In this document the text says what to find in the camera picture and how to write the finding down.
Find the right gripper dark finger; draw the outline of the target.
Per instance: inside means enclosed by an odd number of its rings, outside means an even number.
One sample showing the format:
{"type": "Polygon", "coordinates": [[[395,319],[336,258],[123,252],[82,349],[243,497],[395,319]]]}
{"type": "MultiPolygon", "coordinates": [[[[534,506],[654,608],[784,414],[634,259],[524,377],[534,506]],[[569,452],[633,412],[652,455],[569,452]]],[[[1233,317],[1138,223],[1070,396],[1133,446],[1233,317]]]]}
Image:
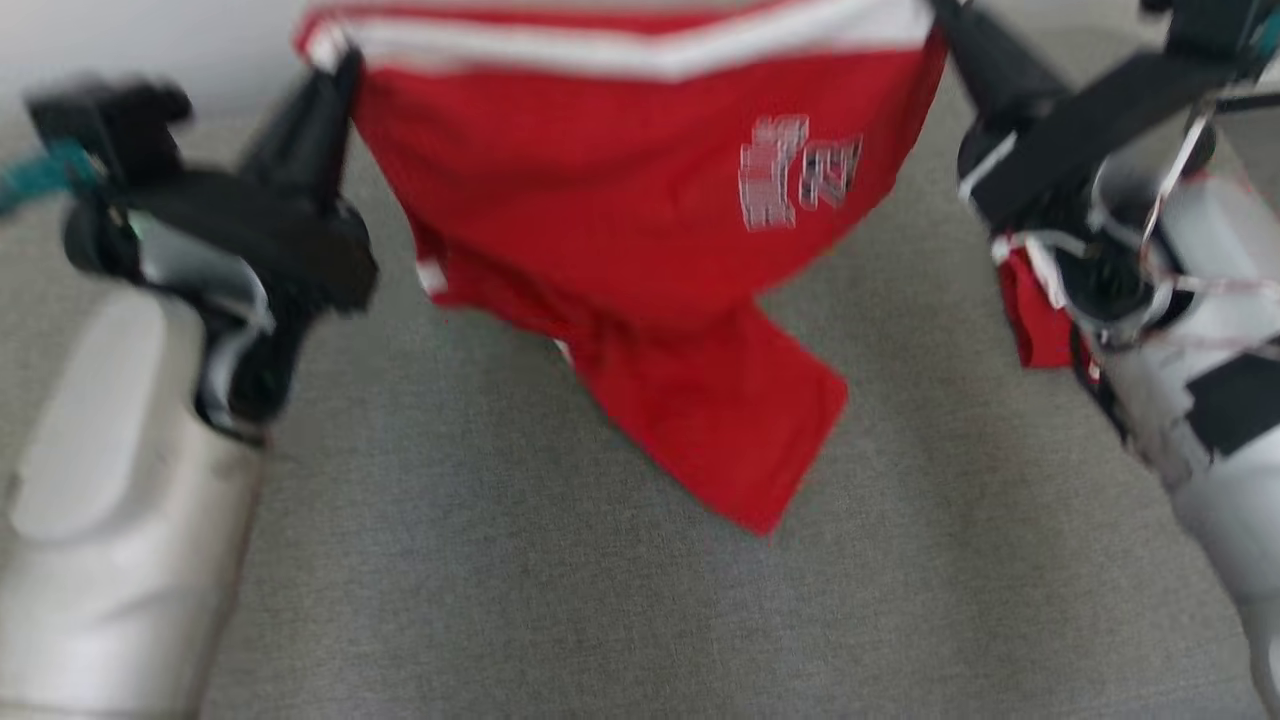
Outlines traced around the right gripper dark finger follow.
{"type": "Polygon", "coordinates": [[[1066,78],[997,0],[978,0],[978,79],[991,97],[1064,96],[1066,78]]]}
{"type": "Polygon", "coordinates": [[[975,3],[931,8],[979,118],[1024,126],[1041,117],[1041,59],[1004,22],[975,3]]]}

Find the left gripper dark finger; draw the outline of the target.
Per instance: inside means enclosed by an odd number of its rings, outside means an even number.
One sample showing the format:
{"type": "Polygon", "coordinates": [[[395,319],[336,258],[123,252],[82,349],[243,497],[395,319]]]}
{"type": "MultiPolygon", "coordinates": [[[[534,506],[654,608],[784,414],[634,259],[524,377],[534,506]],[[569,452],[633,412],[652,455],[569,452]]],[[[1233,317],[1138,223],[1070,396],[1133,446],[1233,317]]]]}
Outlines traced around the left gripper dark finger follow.
{"type": "Polygon", "coordinates": [[[320,79],[315,201],[338,199],[349,138],[351,113],[362,76],[364,54],[356,47],[348,47],[342,53],[335,69],[320,79]]]}
{"type": "Polygon", "coordinates": [[[239,177],[285,197],[303,197],[307,181],[300,147],[319,76],[306,76],[268,114],[239,161],[239,177]]]}

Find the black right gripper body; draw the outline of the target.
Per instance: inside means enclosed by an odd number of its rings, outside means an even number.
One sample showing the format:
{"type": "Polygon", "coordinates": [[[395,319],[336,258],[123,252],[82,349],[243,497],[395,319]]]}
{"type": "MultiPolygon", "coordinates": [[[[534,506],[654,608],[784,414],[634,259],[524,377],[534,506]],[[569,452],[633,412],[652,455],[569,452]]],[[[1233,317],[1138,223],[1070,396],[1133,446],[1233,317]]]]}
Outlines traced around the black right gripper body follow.
{"type": "Polygon", "coordinates": [[[1019,135],[966,200],[992,231],[1028,228],[1071,205],[1111,152],[1240,73],[1235,61],[1138,53],[1019,135]]]}

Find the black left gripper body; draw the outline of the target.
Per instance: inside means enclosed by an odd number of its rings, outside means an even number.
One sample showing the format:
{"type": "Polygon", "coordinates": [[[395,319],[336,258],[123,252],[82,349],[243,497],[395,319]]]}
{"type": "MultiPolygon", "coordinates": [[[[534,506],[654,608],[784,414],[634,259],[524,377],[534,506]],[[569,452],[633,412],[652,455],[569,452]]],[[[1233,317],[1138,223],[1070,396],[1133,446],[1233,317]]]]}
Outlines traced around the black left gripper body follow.
{"type": "Polygon", "coordinates": [[[184,172],[127,190],[125,205],[338,311],[362,313],[374,296],[379,270],[365,242],[237,176],[184,172]]]}

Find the red shorts with white stripes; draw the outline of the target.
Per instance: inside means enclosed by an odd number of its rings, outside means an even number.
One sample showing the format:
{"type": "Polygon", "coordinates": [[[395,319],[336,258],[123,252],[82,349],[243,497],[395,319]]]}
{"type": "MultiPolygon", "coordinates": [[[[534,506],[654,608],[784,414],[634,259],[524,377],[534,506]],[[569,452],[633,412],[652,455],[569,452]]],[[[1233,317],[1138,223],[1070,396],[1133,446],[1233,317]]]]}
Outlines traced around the red shorts with white stripes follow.
{"type": "Polygon", "coordinates": [[[892,192],[948,47],[927,0],[614,10],[330,0],[425,293],[550,340],[691,496],[772,533],[846,406],[758,299],[892,192]]]}

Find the grey fabric sofa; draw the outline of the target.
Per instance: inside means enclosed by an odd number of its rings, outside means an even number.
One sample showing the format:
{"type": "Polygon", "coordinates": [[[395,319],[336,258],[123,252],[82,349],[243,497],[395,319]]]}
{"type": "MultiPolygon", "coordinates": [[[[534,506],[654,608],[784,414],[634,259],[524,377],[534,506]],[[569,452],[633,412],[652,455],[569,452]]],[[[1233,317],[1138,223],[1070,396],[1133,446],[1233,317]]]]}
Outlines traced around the grey fabric sofa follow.
{"type": "Polygon", "coordinates": [[[1230,601],[1068,373],[1024,372],[954,161],[764,301],[850,402],[768,537],[620,436],[545,342],[381,282],[311,336],[205,720],[1262,720],[1230,601]]]}

